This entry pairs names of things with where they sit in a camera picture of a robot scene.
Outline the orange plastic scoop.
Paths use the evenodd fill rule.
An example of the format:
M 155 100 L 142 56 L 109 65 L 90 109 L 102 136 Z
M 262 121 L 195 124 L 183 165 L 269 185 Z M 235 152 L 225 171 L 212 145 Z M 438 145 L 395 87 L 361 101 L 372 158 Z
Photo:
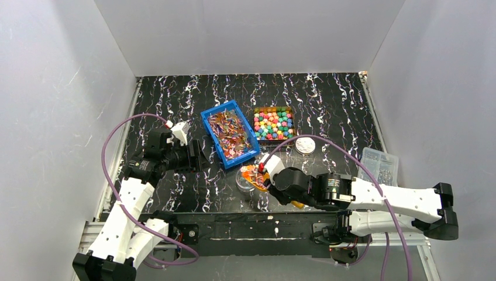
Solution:
M 264 182 L 268 180 L 268 175 L 259 173 L 257 165 L 242 166 L 244 168 L 243 177 L 256 186 L 256 189 L 262 192 L 268 192 Z

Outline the blue plastic candy bin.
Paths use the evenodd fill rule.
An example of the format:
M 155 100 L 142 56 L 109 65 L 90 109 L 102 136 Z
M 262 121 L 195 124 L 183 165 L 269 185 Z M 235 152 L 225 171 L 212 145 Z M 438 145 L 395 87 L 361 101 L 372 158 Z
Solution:
M 225 169 L 259 155 L 260 147 L 254 129 L 236 101 L 231 100 L 202 111 L 201 119 Z

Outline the square tin of star candies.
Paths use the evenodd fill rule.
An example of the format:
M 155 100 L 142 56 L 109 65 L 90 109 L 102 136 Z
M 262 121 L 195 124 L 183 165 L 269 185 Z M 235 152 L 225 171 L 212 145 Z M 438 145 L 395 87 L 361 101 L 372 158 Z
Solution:
M 298 135 L 295 111 L 289 106 L 253 108 L 252 125 L 261 145 L 278 145 Z

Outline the clear round plastic jar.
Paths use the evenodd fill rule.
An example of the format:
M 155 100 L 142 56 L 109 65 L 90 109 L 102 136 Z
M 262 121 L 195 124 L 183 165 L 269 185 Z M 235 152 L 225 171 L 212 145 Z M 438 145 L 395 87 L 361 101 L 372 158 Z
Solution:
M 236 173 L 236 184 L 240 191 L 249 193 L 256 189 L 256 186 L 243 177 L 244 168 L 240 168 Z

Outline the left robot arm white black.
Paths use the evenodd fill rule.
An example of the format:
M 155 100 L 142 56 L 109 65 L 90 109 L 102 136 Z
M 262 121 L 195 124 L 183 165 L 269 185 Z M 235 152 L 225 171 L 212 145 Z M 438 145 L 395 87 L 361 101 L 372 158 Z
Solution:
M 188 140 L 188 124 L 152 130 L 142 153 L 129 159 L 116 202 L 86 253 L 76 254 L 73 269 L 79 280 L 135 280 L 145 258 L 161 241 L 198 253 L 174 239 L 177 226 L 171 212 L 156 211 L 145 222 L 139 217 L 159 181 L 168 171 L 198 173 L 208 166 L 199 141 Z

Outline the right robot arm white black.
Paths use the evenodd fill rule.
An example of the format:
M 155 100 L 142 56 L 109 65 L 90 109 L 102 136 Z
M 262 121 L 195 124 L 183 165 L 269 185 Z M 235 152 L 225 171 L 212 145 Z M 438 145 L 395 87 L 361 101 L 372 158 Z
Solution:
M 376 186 L 345 174 L 311 176 L 295 167 L 270 172 L 265 183 L 281 204 L 296 202 L 339 212 L 336 236 L 412 231 L 441 241 L 459 237 L 454 193 L 448 183 L 429 189 Z

